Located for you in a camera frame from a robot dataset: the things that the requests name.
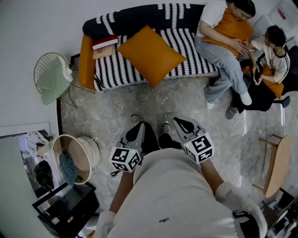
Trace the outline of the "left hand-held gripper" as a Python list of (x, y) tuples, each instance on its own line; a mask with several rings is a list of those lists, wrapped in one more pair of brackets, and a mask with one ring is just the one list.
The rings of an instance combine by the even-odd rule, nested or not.
[(115, 169), (114, 173), (132, 173), (141, 163), (144, 136), (145, 125), (143, 122), (137, 123), (122, 133), (109, 157), (109, 162)]

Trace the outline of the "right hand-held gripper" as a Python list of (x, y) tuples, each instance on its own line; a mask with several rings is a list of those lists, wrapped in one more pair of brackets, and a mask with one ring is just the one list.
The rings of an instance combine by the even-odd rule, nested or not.
[(179, 116), (173, 118), (173, 124), (181, 140), (183, 150), (197, 164), (214, 155), (214, 144), (211, 137), (197, 120)]

